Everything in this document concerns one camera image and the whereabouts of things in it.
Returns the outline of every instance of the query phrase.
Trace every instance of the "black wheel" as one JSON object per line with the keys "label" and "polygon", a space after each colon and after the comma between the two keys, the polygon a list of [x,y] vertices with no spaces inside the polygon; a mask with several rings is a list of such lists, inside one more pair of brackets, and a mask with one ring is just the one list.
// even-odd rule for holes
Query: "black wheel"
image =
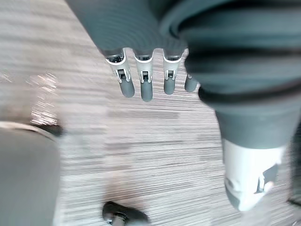
{"label": "black wheel", "polygon": [[103,219],[111,224],[114,217],[122,217],[125,226],[147,226],[149,220],[146,214],[131,207],[125,207],[115,202],[107,202],[103,206]]}

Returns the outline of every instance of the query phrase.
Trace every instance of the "striped carpet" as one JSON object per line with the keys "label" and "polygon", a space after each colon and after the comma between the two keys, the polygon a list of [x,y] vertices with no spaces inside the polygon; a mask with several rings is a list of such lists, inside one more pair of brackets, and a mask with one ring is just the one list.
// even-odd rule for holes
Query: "striped carpet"
{"label": "striped carpet", "polygon": [[290,158],[276,187],[247,213],[234,210],[223,187],[220,135],[214,113],[196,92],[163,91],[163,57],[154,54],[154,99],[140,98],[133,53],[127,50],[135,96],[122,96],[109,66],[63,0],[2,0],[0,113],[27,121],[31,76],[59,82],[56,110],[67,133],[62,153],[60,225],[104,226],[105,201],[143,210],[153,226],[290,226],[286,204]]}

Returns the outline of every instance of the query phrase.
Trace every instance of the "white plastic part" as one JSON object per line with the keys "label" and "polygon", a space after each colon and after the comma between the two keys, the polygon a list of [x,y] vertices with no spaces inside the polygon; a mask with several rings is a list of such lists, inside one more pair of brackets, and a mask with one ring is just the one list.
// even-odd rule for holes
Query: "white plastic part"
{"label": "white plastic part", "polygon": [[163,53],[163,68],[164,68],[164,79],[168,80],[168,72],[173,72],[172,79],[175,80],[177,71],[180,67],[182,57],[180,57],[178,60],[167,60],[166,56]]}
{"label": "white plastic part", "polygon": [[281,163],[286,146],[271,149],[252,149],[238,146],[226,139],[224,148],[225,185],[239,200],[236,207],[240,211],[250,210],[272,188],[268,182],[262,193],[257,193],[259,180],[264,180],[263,172]]}
{"label": "white plastic part", "polygon": [[140,82],[144,83],[143,72],[148,72],[148,83],[151,83],[151,81],[152,81],[152,66],[153,66],[152,56],[149,60],[139,60],[135,56],[135,60],[136,60],[136,66],[137,66],[137,71],[138,71]]}
{"label": "white plastic part", "polygon": [[111,62],[108,59],[106,59],[106,61],[110,65],[111,69],[113,70],[114,75],[117,77],[117,80],[119,83],[122,83],[122,79],[120,77],[119,70],[123,70],[124,75],[126,77],[126,81],[129,82],[131,80],[131,72],[130,72],[130,66],[127,61],[127,55],[126,55],[124,49],[122,50],[122,52],[123,52],[123,59],[120,62],[114,63],[114,62]]}

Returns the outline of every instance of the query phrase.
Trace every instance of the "robotic finger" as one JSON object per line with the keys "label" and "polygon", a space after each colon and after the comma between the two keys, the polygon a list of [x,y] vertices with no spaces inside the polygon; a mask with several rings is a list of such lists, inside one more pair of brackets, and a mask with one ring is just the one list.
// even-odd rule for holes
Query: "robotic finger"
{"label": "robotic finger", "polygon": [[196,81],[191,75],[187,74],[185,81],[185,90],[189,93],[195,91],[198,85],[198,81]]}
{"label": "robotic finger", "polygon": [[174,93],[175,79],[177,70],[180,67],[181,53],[171,53],[170,51],[163,51],[163,67],[164,67],[164,92],[168,95]]}
{"label": "robotic finger", "polygon": [[117,77],[122,94],[128,98],[132,97],[135,94],[135,89],[124,49],[117,49],[110,51],[110,53],[102,51],[102,53]]}
{"label": "robotic finger", "polygon": [[141,98],[145,102],[152,100],[152,55],[153,51],[139,52],[134,50],[138,76],[140,80]]}

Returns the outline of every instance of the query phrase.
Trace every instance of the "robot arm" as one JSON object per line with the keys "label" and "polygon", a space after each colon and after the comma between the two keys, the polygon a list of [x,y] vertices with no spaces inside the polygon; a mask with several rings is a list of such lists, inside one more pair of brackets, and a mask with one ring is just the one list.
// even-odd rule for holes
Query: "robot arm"
{"label": "robot arm", "polygon": [[220,125],[226,194],[251,209],[275,183],[300,120],[301,3],[293,0],[67,0],[106,57],[124,96],[134,86],[123,48],[134,50],[141,94],[152,99],[152,50],[164,50],[172,94],[182,52],[185,88]]}

